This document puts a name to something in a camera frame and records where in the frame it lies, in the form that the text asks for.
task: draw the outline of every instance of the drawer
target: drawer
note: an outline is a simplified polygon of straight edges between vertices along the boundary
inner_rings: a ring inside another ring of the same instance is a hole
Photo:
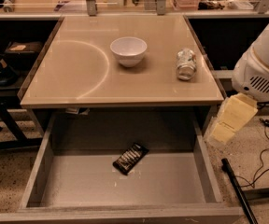
[[[137,142],[128,174],[112,166]],[[234,223],[189,107],[55,112],[17,213],[0,223]]]

